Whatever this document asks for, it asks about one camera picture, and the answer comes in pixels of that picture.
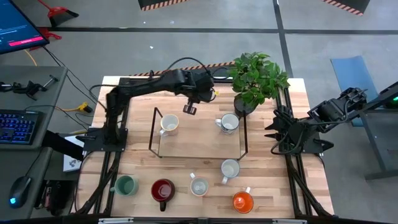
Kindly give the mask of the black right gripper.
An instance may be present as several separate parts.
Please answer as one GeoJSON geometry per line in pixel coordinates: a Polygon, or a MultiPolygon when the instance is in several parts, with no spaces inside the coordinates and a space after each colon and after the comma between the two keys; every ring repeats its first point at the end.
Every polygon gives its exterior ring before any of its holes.
{"type": "MultiPolygon", "coordinates": [[[[285,134],[287,141],[295,146],[302,147],[305,142],[307,127],[303,123],[299,123],[297,118],[292,116],[291,110],[286,106],[281,106],[274,110],[275,118],[272,124],[265,127],[265,130],[276,130],[285,134]]],[[[265,134],[267,138],[280,141],[282,135],[279,133],[265,134]]]]}

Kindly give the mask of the cream mug yellow rim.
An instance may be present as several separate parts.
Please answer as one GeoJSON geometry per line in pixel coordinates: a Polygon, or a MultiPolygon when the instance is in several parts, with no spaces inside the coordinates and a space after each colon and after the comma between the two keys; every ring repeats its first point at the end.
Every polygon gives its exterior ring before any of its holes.
{"type": "Polygon", "coordinates": [[[174,136],[178,133],[179,119],[174,114],[165,114],[160,120],[160,135],[174,136]]]}

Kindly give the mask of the white mug dark pattern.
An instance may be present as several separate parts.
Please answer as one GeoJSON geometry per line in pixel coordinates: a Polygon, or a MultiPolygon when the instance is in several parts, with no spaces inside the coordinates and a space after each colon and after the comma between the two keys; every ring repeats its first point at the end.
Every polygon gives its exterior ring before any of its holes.
{"type": "Polygon", "coordinates": [[[225,134],[232,134],[239,127],[239,118],[235,114],[228,113],[216,119],[215,123],[225,134]]]}

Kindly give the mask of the grey mug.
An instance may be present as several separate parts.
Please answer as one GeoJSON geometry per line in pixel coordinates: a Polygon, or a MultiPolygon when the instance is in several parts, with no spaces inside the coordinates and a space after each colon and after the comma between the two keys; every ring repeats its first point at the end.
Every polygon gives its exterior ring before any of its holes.
{"type": "Polygon", "coordinates": [[[221,164],[221,172],[223,174],[222,184],[226,184],[229,179],[239,175],[240,165],[237,160],[227,159],[221,164]]]}

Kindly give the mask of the orange mug white handle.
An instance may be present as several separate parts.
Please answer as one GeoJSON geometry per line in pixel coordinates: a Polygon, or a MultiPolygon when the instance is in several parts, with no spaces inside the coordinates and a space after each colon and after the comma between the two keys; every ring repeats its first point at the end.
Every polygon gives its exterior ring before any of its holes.
{"type": "Polygon", "coordinates": [[[250,194],[251,188],[237,192],[233,196],[233,207],[239,213],[249,213],[254,207],[254,199],[250,194]]]}

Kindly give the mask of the small white mug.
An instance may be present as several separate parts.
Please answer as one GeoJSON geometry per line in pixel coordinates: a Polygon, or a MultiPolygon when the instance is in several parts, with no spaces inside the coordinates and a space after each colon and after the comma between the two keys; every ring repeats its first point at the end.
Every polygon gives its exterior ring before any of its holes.
{"type": "Polygon", "coordinates": [[[190,190],[192,194],[197,197],[204,196],[209,189],[208,181],[202,177],[196,176],[194,173],[190,173],[190,178],[190,190]]]}

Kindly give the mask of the red mug black handle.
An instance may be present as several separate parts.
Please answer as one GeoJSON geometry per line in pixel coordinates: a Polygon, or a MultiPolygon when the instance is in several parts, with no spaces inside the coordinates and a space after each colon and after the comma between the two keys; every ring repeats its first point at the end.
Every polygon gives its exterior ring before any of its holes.
{"type": "Polygon", "coordinates": [[[151,187],[152,198],[159,203],[161,212],[164,212],[167,203],[171,201],[175,195],[175,185],[169,179],[156,180],[151,187]]]}

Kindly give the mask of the green mug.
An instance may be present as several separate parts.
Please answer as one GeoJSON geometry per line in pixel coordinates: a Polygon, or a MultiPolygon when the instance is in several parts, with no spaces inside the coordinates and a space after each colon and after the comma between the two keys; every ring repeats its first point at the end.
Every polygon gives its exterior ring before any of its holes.
{"type": "Polygon", "coordinates": [[[110,188],[110,192],[114,192],[121,196],[132,196],[137,194],[139,183],[136,178],[128,175],[120,176],[110,188]]]}

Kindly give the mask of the potted green plant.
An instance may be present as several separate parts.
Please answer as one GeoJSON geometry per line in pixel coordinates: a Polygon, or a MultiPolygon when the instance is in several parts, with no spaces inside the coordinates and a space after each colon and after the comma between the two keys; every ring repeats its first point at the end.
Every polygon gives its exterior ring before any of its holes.
{"type": "Polygon", "coordinates": [[[287,72],[269,58],[262,52],[243,53],[228,70],[233,78],[234,112],[238,117],[252,113],[267,99],[276,99],[290,86],[287,72]]]}

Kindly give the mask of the black device green light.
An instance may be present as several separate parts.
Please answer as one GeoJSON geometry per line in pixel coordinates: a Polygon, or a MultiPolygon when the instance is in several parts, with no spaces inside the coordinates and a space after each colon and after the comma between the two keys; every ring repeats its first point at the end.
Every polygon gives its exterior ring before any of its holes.
{"type": "Polygon", "coordinates": [[[382,101],[382,107],[385,109],[398,109],[398,81],[390,85],[389,87],[385,88],[383,91],[379,93],[380,96],[387,96],[391,97],[390,100],[387,98],[382,101]]]}

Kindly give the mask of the black padded bar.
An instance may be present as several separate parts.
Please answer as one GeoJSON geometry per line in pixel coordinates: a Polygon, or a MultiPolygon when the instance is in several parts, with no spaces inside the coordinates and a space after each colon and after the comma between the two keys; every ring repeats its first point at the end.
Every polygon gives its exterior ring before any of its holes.
{"type": "Polygon", "coordinates": [[[54,151],[68,155],[76,160],[83,160],[83,148],[51,131],[46,131],[42,147],[50,147],[54,151]]]}

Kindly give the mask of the red plastic dustpan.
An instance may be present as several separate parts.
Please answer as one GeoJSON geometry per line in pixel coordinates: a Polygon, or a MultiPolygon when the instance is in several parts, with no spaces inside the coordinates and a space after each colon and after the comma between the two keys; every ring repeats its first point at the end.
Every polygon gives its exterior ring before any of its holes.
{"type": "Polygon", "coordinates": [[[53,32],[50,32],[48,28],[46,27],[39,27],[39,31],[41,34],[43,34],[48,40],[50,40],[50,38],[54,38],[56,40],[61,40],[62,36],[54,34],[53,32]]]}

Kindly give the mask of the computer monitor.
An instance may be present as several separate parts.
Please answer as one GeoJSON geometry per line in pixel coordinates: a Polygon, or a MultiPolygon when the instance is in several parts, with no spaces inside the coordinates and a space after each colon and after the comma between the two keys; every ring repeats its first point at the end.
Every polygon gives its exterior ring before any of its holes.
{"type": "Polygon", "coordinates": [[[0,0],[0,55],[49,44],[12,0],[0,0]]]}

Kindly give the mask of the black computer mouse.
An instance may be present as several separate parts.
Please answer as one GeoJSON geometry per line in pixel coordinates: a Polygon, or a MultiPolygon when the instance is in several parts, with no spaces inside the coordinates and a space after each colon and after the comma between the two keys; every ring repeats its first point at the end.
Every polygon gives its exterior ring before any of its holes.
{"type": "Polygon", "coordinates": [[[22,176],[15,180],[9,192],[9,206],[11,208],[21,208],[27,201],[30,183],[29,176],[22,176]]]}

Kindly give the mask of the wooden shelf black metal frame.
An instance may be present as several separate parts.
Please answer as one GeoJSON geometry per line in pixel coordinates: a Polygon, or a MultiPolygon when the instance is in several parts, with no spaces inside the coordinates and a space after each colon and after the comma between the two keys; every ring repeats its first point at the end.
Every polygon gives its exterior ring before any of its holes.
{"type": "Polygon", "coordinates": [[[160,120],[166,113],[157,107],[152,117],[149,150],[157,157],[181,157],[196,159],[240,160],[248,153],[246,117],[239,118],[239,127],[232,134],[225,134],[215,120],[227,113],[212,116],[197,113],[196,116],[173,112],[179,119],[178,133],[160,135],[160,120]]]}

